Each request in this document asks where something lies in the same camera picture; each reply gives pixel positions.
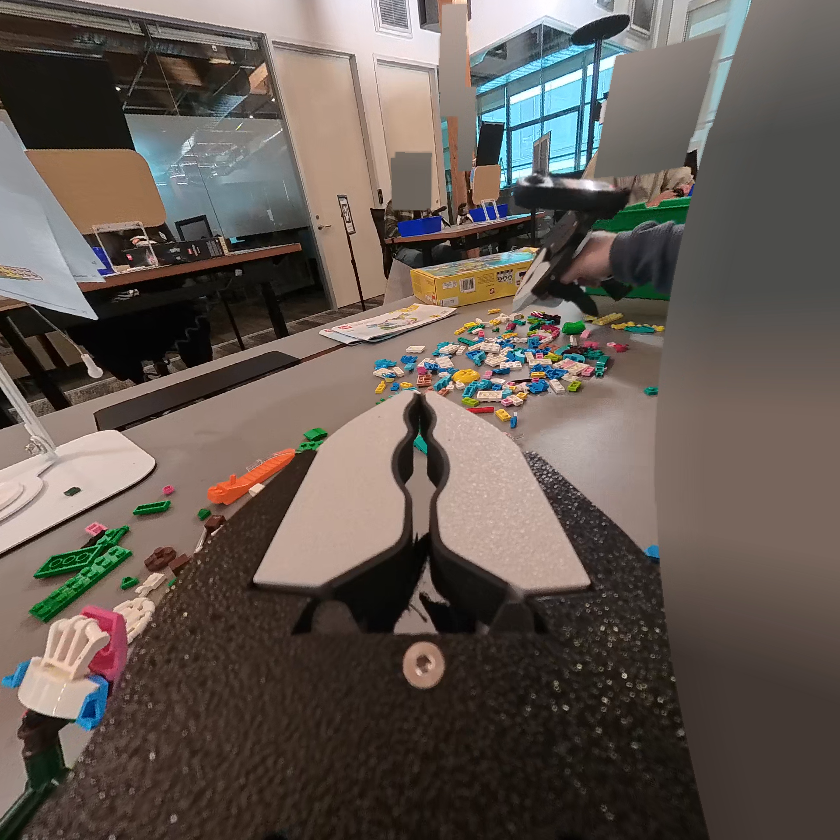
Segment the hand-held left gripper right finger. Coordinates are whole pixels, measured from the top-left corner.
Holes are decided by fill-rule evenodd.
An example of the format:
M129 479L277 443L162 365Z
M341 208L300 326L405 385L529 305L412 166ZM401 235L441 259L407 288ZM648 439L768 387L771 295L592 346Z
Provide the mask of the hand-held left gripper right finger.
M462 624L539 632L533 602L586 591L591 578L517 444L440 395L421 401L434 485L428 566Z

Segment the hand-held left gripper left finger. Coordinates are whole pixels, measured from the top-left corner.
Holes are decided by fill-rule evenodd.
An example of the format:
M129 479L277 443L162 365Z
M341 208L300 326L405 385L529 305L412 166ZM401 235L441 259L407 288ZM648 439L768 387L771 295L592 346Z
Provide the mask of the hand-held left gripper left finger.
M363 631L395 630L424 566L406 488L423 409L417 392L403 392L328 438L257 567L255 588L340 602Z

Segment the pile of mixed lego pieces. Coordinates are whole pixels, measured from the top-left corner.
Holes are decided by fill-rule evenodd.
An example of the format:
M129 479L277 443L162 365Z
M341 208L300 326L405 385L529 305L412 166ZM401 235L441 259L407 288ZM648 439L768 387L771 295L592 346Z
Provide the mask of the pile of mixed lego pieces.
M493 406L488 416L510 429L518 425L520 410L541 395L577 395L599 387L633 347L632 337L660 337L663 323L640 322L619 312L596 317L583 315L580 335L561 332L574 321L558 311L517 311L506 315L491 309L455 329L423 356L424 347L406 350L400 360L378 359L373 364L377 401L400 392L433 392L451 396L466 408ZM477 381L457 388L453 373L475 369Z

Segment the person's right forearm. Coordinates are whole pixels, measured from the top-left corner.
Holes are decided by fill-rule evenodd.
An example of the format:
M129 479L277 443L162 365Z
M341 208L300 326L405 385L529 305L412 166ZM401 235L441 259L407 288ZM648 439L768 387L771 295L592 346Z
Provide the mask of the person's right forearm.
M612 277L625 285L650 285L669 295L673 286L684 224L645 222L618 233L610 248Z

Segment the yellow lego box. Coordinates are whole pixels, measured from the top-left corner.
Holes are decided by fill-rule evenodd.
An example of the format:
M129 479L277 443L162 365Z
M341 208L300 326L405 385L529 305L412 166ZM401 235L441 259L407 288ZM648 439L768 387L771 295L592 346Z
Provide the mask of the yellow lego box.
M459 308L512 298L537 255L535 248L411 270L413 294L433 306Z

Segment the white round lego plate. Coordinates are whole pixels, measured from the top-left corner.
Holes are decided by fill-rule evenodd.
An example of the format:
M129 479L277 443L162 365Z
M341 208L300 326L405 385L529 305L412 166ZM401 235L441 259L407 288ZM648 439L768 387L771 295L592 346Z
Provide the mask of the white round lego plate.
M131 644L150 623L155 604L148 597L136 596L114 606L112 610L124 618L128 643Z

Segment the black lego box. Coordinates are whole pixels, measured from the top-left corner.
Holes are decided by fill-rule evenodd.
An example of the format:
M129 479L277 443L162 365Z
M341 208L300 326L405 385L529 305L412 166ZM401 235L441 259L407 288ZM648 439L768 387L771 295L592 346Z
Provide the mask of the black lego box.
M174 266L194 261L214 259L227 255L224 243L218 237L192 241L167 241L152 246L160 266Z

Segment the person's right hand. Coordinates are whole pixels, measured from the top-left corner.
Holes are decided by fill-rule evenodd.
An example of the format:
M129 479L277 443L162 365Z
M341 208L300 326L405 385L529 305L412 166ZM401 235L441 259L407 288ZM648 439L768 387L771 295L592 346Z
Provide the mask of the person's right hand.
M570 268L572 281L587 287L598 287L613 275L612 246L617 234L594 231L589 234Z

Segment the green nested storage bins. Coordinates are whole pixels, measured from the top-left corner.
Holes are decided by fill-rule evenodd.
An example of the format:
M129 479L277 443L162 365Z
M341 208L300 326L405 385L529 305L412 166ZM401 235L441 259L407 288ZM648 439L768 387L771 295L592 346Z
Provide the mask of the green nested storage bins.
M652 222L655 224L665 224L667 222L674 222L675 224L684 224L690 206L690 195L672 198L661 202L656 206L648 206L645 203L636 203L628 205L621 212L609 219L601 219L593 225L593 231L605 231L608 233L622 233L633 230L640 224ZM618 297L613 299L616 301L623 298L648 299L648 300L668 300L669 292L658 291L650 282L640 287L625 286L625 291L621 292Z

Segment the black floor lamp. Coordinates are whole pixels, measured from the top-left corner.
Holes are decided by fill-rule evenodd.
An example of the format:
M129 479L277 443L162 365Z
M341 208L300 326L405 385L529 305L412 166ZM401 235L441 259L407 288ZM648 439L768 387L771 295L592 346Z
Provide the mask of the black floor lamp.
M598 104L598 90L600 81L600 68L602 61L602 50L605 41L620 35L630 23L627 14L610 14L599 17L596 20L576 29L571 37L571 43L575 46L592 46L592 73L590 89L590 110L586 124L585 163L588 165L594 153L595 114Z

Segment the white door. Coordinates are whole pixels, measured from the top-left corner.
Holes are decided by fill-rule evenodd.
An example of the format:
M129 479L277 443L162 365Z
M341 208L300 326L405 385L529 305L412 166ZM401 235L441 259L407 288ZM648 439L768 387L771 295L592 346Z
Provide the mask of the white door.
M353 193L354 165L364 165L350 63L282 46L273 53L320 267L332 305L342 308L360 299L337 198Z
M374 70L387 157L396 152L430 153L432 208L443 208L449 219L436 69L375 56Z

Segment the white lamp base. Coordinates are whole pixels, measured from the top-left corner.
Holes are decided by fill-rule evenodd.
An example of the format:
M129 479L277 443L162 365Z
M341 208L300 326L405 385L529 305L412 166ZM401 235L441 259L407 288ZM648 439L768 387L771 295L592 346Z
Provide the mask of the white lamp base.
M153 456L118 431L55 445L4 367L1 383L28 433L28 457L1 470L1 554L135 487L154 470ZM81 493L66 497L69 487Z

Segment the clear acrylic case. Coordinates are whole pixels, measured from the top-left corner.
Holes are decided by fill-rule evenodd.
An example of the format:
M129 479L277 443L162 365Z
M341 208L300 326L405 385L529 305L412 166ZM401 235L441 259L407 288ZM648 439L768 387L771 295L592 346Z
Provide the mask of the clear acrylic case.
M150 243L145 226L138 221L94 224L86 238L101 262L100 273L104 276L131 268L126 252Z

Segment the open light blue booklet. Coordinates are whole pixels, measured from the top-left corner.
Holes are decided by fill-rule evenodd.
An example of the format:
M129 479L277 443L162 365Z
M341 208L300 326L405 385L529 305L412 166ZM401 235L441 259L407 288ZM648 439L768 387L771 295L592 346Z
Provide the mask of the open light blue booklet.
M1 292L6 298L89 320L81 282L103 282L88 242L1 124Z

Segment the black wall panel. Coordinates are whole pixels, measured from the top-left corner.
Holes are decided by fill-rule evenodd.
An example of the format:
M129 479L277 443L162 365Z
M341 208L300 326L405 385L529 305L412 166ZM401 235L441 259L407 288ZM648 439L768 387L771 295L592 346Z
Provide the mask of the black wall panel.
M104 59L3 50L1 97L28 150L134 151Z

